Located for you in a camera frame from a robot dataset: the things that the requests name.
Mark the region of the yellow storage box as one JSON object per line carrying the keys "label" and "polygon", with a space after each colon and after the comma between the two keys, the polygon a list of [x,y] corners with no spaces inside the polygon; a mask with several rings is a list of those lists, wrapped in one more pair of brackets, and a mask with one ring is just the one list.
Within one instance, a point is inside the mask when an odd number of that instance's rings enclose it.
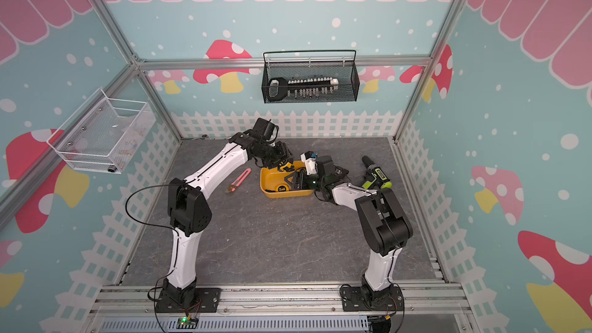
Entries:
{"label": "yellow storage box", "polygon": [[291,178],[301,171],[306,174],[305,164],[302,161],[295,161],[294,171],[291,172],[279,171],[277,168],[262,168],[260,172],[260,189],[271,199],[310,196],[314,193],[311,189],[303,187],[297,190],[291,187],[293,182]]}

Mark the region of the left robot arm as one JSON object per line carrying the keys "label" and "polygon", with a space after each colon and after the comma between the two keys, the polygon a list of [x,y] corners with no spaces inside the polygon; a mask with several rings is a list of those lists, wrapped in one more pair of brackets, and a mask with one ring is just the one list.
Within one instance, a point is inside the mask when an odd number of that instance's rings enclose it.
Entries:
{"label": "left robot arm", "polygon": [[259,160],[269,169],[291,167],[292,154],[278,140],[278,131],[277,125],[259,118],[251,129],[234,134],[198,171],[183,180],[171,180],[167,212],[173,228],[174,246],[161,299],[171,301],[183,310],[197,304],[197,252],[200,238],[212,218],[208,198],[230,174],[249,160]]}

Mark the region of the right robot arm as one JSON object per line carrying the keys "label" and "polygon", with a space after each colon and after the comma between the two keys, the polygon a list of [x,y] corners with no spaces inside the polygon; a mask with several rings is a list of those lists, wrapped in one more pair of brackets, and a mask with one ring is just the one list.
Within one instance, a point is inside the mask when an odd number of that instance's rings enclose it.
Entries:
{"label": "right robot arm", "polygon": [[382,310],[402,302],[394,283],[397,259],[413,227],[391,188],[369,189],[348,182],[348,171],[330,156],[311,151],[301,155],[306,173],[302,183],[319,194],[319,200],[356,211],[364,239],[371,250],[359,288],[344,286],[342,298],[367,310]]}

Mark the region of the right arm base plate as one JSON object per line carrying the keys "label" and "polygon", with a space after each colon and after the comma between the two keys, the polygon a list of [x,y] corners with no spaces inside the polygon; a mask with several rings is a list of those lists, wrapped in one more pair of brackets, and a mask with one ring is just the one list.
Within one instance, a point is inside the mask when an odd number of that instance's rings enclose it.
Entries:
{"label": "right arm base plate", "polygon": [[397,285],[390,285],[382,291],[373,291],[370,287],[343,284],[339,288],[344,311],[403,311],[405,301],[402,290]]}

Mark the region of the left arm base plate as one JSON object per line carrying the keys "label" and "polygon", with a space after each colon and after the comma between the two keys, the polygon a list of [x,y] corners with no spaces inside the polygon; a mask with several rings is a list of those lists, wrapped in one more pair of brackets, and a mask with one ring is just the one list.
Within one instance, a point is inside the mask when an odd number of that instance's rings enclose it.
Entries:
{"label": "left arm base plate", "polygon": [[220,288],[185,289],[165,286],[157,299],[156,313],[215,313],[220,302]]}

